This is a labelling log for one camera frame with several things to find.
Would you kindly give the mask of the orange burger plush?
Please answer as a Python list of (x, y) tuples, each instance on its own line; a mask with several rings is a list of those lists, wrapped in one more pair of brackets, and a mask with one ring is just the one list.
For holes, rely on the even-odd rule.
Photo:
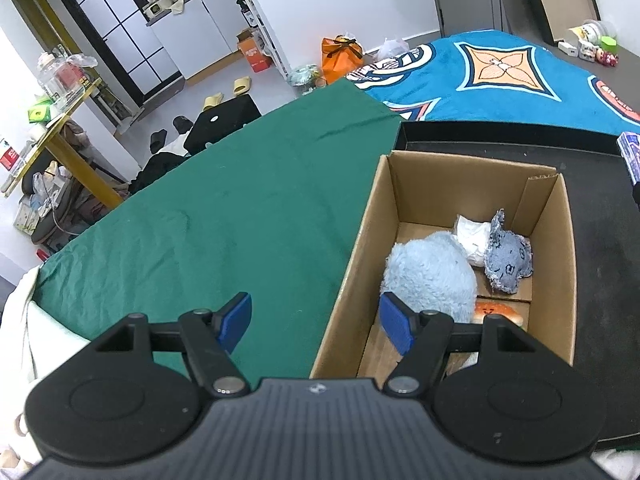
[(524, 326), (524, 318), (507, 304), (495, 301), (477, 301), (474, 308), (472, 322), (482, 324), (487, 315), (502, 315), (517, 326)]

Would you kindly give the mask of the light blue fluffy plush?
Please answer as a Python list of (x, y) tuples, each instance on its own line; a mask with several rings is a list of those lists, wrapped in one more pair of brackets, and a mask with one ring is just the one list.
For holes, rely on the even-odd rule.
[(396, 243), (385, 261), (380, 293), (392, 292), (413, 311), (436, 310), (471, 323), (477, 281), (450, 232)]

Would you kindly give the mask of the white stuffing bag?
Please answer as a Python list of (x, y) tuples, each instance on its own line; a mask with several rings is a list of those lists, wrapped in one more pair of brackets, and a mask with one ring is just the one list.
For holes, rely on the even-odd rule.
[(457, 216), (452, 235), (462, 246), (466, 260), (471, 266), (484, 268), (490, 229), (489, 222), (476, 222), (463, 216)]

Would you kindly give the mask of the grey denim soft toy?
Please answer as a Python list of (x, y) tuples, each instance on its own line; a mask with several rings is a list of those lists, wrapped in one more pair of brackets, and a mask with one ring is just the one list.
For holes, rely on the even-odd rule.
[(528, 238), (503, 227), (506, 213), (499, 209), (492, 217), (484, 272), (492, 290), (514, 295), (523, 278), (534, 273), (533, 249)]

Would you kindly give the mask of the green cloth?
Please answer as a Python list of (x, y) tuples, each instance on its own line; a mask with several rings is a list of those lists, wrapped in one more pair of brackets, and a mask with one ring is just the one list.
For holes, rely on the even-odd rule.
[(399, 124), (347, 80), (283, 105), (191, 156), (50, 257), (35, 302), (92, 339), (132, 312), (174, 322), (247, 292), (253, 314), (235, 364), (251, 382), (305, 378)]

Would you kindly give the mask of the brown cardboard box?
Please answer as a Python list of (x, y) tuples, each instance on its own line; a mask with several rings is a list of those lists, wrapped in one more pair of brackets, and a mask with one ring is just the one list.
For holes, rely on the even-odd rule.
[[(504, 228), (533, 249), (534, 272), (513, 294), (492, 287), (451, 233), (461, 219), (488, 222), (498, 211)], [(388, 290), (414, 310), (463, 322), (478, 302), (505, 304), (527, 333), (573, 362), (577, 271), (564, 177), (552, 167), (472, 156), (381, 156), (312, 378), (384, 382), (400, 359), (378, 312)]]

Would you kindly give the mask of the black tray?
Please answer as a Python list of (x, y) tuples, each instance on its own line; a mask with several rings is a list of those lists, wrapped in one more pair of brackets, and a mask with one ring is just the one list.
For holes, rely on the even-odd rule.
[(402, 122), (395, 146), (559, 170), (576, 250), (574, 365), (605, 396), (598, 447), (638, 448), (639, 207), (615, 136), (517, 122)]

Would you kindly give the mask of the black chair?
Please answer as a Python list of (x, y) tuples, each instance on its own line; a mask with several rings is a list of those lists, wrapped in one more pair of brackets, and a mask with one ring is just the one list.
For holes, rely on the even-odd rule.
[(208, 110), (203, 110), (194, 122), (183, 147), (190, 155), (196, 155), (245, 125), (261, 118), (262, 114), (249, 94), (237, 96)]

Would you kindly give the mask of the yellow slipper left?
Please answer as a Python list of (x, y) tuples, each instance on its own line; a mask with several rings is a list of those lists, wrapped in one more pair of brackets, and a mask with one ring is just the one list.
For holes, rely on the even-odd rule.
[(211, 108), (218, 106), (222, 102), (224, 102), (224, 94), (222, 92), (217, 92), (212, 96), (206, 96), (203, 103), (202, 111), (206, 112), (206, 110), (210, 110)]

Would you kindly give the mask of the yellow slipper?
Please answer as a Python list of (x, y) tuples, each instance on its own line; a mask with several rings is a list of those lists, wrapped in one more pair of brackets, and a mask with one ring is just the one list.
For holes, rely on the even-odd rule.
[(250, 76), (243, 76), (238, 79), (235, 79), (233, 83), (233, 95), (242, 96), (243, 94), (250, 91), (251, 85), (252, 85), (252, 80), (250, 79)]
[(224, 102), (224, 94), (222, 92), (217, 92), (212, 96), (206, 96), (203, 103), (202, 111), (206, 112), (206, 110), (210, 110), (211, 108), (218, 106), (222, 102)]

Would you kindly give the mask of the yellow slipper right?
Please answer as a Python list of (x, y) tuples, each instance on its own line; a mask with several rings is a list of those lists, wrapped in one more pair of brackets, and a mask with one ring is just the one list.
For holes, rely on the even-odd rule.
[(243, 76), (238, 79), (235, 79), (233, 83), (233, 95), (242, 96), (243, 94), (250, 91), (251, 85), (252, 85), (252, 80), (250, 79), (250, 76)]

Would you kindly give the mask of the yellow leg table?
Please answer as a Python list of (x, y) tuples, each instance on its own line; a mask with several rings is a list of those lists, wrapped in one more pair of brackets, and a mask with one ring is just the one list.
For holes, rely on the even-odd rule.
[(27, 171), (34, 166), (40, 154), (43, 151), (48, 151), (103, 206), (113, 210), (122, 203), (122, 198), (114, 188), (96, 173), (96, 170), (76, 152), (62, 135), (62, 130), (66, 122), (72, 118), (72, 115), (78, 107), (84, 104), (85, 100), (88, 100), (90, 96), (96, 92), (101, 82), (102, 79), (98, 78), (89, 84), (88, 87), (84, 89), (84, 92), (82, 92), (82, 95), (78, 96), (78, 98), (70, 104), (70, 107), (64, 114), (58, 115), (55, 120), (52, 120), (52, 122), (47, 125), (46, 130), (44, 130), (38, 142), (34, 144), (26, 154), (24, 165), (21, 166), (20, 170), (18, 170), (14, 176), (9, 176), (6, 182), (1, 185), (1, 194), (4, 197), (9, 197), (13, 193), (14, 188), (24, 179)]

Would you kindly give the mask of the blue patterned blanket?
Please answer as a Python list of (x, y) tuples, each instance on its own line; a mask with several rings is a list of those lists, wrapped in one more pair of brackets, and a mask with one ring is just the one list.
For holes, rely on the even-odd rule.
[(639, 114), (598, 76), (498, 30), (437, 39), (347, 80), (410, 122), (518, 122), (619, 136)]

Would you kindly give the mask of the orange cardboard box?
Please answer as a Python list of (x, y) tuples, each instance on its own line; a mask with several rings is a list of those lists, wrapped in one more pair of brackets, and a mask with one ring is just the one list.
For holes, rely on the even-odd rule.
[(244, 55), (247, 63), (254, 73), (260, 73), (272, 65), (272, 59), (269, 55), (262, 52), (262, 42), (256, 38), (253, 31), (249, 28), (242, 30), (238, 36), (238, 49)]

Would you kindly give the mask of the purple tissue pack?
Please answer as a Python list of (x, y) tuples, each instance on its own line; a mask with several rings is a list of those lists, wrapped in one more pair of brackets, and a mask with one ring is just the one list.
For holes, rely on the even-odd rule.
[(625, 161), (633, 185), (640, 182), (640, 136), (635, 132), (623, 132), (616, 140), (620, 156)]

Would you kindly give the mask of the white plastic bag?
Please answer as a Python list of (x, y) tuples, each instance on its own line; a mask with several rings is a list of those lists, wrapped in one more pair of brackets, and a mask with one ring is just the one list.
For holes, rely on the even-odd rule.
[(395, 56), (402, 55), (410, 50), (410, 46), (407, 41), (403, 39), (386, 39), (382, 46), (378, 48), (375, 53), (375, 61), (380, 62), (386, 60), (386, 58), (394, 58)]

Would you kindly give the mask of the orange gift bag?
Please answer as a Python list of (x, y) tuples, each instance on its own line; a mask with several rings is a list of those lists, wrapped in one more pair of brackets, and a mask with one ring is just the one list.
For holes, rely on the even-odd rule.
[(333, 84), (363, 64), (363, 50), (354, 38), (323, 38), (321, 71), (327, 84)]

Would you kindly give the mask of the glass jar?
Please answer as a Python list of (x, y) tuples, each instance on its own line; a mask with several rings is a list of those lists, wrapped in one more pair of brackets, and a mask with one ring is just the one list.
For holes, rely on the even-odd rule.
[(56, 55), (43, 52), (38, 58), (38, 81), (52, 105), (67, 110), (91, 84), (88, 68), (96, 68), (98, 60), (83, 53)]

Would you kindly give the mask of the white kitchen cabinet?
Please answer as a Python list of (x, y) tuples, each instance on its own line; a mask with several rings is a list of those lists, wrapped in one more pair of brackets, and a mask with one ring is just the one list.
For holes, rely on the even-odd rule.
[(248, 21), (238, 0), (184, 0), (181, 13), (168, 11), (150, 27), (180, 74), (190, 79), (236, 52)]

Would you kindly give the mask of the green lid jar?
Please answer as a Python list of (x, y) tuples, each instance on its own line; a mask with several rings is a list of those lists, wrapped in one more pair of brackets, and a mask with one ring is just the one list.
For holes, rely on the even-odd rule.
[(611, 36), (602, 36), (600, 38), (600, 47), (606, 52), (610, 52), (613, 54), (617, 53), (617, 41)]

